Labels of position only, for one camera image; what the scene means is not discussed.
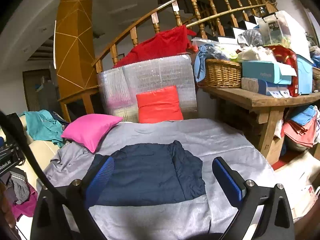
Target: bed sheet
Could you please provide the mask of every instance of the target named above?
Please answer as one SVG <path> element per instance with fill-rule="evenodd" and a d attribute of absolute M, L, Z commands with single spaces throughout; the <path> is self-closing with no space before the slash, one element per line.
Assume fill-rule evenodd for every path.
<path fill-rule="evenodd" d="M 203 161 L 206 195 L 190 201 L 147 207 L 94 206 L 90 213 L 108 239 L 184 239 L 204 232 L 224 232 L 237 209 L 232 207 L 212 173 L 212 160 L 221 156 L 244 179 L 274 187 L 275 173 L 265 158 L 236 129 L 209 119 L 155 124 L 119 123 L 102 140 L 98 151 L 111 155 L 136 143 L 181 142 L 185 150 Z M 60 149 L 45 169 L 54 186 L 82 179 L 94 155 L 77 143 Z M 257 223 L 262 206 L 252 224 Z"/>

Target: gray sock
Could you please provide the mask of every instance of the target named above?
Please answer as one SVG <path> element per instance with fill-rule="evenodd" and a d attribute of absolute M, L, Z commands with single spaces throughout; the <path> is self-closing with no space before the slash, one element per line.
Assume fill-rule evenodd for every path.
<path fill-rule="evenodd" d="M 26 175 L 10 171 L 13 182 L 14 192 L 17 196 L 17 204 L 20 205 L 25 202 L 30 196 L 30 190 L 26 181 Z"/>

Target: teal clothing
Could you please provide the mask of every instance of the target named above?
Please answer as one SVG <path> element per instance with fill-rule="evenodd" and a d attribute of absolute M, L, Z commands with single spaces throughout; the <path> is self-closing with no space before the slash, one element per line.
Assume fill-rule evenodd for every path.
<path fill-rule="evenodd" d="M 52 141 L 60 148 L 63 146 L 62 125 L 53 119 L 47 110 L 24 112 L 27 121 L 27 133 L 33 140 Z"/>

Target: beige leather chair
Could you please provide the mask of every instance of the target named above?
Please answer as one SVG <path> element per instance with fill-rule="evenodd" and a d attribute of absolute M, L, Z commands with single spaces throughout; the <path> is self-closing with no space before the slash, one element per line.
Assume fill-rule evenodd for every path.
<path fill-rule="evenodd" d="M 39 141 L 39 140 L 34 141 L 31 138 L 31 136 L 28 135 L 27 133 L 26 116 L 25 115 L 21 116 L 20 121 L 23 125 L 24 133 L 26 135 L 29 147 L 33 155 L 35 156 L 40 168 L 44 170 L 48 166 L 53 156 L 55 156 L 55 154 L 57 153 L 57 150 L 59 149 L 59 147 L 49 141 Z M 5 134 L 2 131 L 2 129 L 0 129 L 0 136 L 3 137 L 5 141 Z M 26 160 L 22 166 L 18 166 L 17 168 L 25 171 L 25 173 L 27 174 L 28 182 L 32 187 L 36 189 L 36 180 L 38 177 L 33 171 L 32 167 L 30 166 L 28 160 Z"/>

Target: blue gripper pad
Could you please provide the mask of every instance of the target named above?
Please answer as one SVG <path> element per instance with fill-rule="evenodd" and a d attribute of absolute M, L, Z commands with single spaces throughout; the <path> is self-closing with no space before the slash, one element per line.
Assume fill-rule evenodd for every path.
<path fill-rule="evenodd" d="M 113 173 L 114 167 L 115 161 L 112 157 L 109 157 L 86 188 L 85 208 L 88 209 L 96 204 Z"/>
<path fill-rule="evenodd" d="M 231 206 L 239 209 L 246 192 L 244 179 L 237 171 L 233 171 L 221 157 L 213 160 L 212 172 Z"/>

